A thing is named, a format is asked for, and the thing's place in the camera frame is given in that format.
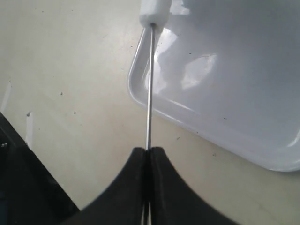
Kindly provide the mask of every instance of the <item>white table surface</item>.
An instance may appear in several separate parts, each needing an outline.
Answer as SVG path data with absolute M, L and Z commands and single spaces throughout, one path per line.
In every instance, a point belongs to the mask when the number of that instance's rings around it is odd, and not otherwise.
M 139 2 L 0 3 L 2 111 L 24 139 L 32 125 L 31 149 L 80 209 L 145 144 L 146 111 L 127 91 Z M 299 224 L 300 173 L 267 171 L 156 116 L 153 144 L 197 194 L 239 223 Z

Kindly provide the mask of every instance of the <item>white plastic tray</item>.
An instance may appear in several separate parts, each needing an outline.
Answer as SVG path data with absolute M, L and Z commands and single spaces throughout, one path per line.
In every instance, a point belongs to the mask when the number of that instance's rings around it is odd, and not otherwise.
M 149 38 L 128 76 L 143 106 Z M 300 169 L 300 1 L 173 0 L 154 68 L 156 114 L 267 169 Z

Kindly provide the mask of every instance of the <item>metal rod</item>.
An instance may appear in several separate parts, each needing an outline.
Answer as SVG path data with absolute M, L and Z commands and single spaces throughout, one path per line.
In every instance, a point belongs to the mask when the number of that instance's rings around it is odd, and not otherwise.
M 148 107 L 147 107 L 147 132 L 146 150 L 151 149 L 151 122 L 152 122 L 152 91 L 153 91 L 153 64 L 155 52 L 155 24 L 151 24 L 149 82 L 148 82 Z

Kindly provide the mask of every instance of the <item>screwdriver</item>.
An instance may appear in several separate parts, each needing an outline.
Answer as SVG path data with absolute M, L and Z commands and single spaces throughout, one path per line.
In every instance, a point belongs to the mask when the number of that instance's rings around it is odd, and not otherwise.
M 147 130 L 146 150 L 151 149 L 151 124 L 152 124 L 152 96 L 154 74 L 155 33 L 167 23 L 172 0 L 142 0 L 140 10 L 140 23 L 145 29 L 151 29 L 149 81 L 147 99 Z

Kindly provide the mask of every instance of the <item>white screwdriver handle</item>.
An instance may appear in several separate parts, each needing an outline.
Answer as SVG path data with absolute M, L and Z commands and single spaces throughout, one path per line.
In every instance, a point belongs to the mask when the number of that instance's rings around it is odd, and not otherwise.
M 141 0 L 140 22 L 143 27 L 155 24 L 163 28 L 167 23 L 172 0 Z

